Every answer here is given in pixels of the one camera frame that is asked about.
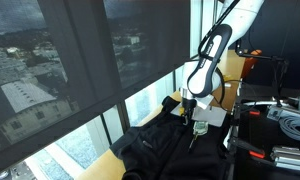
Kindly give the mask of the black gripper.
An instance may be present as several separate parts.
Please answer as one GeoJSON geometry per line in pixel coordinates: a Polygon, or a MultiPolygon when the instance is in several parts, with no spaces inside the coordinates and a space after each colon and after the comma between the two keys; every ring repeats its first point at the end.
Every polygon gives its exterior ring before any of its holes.
{"type": "Polygon", "coordinates": [[[182,114],[183,125],[187,125],[187,120],[188,120],[188,125],[191,124],[192,115],[190,116],[190,114],[193,113],[196,105],[197,102],[195,99],[185,99],[185,98],[182,99],[182,107],[184,108],[184,114],[182,114]]]}

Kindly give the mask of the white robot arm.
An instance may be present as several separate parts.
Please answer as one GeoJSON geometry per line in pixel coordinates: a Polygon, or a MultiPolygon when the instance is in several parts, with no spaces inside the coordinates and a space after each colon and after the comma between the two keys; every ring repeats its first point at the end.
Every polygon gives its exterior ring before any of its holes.
{"type": "Polygon", "coordinates": [[[224,0],[218,20],[198,46],[198,59],[184,63],[180,88],[184,125],[193,119],[197,107],[203,105],[205,109],[212,101],[211,93],[221,82],[221,75],[216,73],[221,56],[248,31],[263,3],[264,0],[224,0]]]}

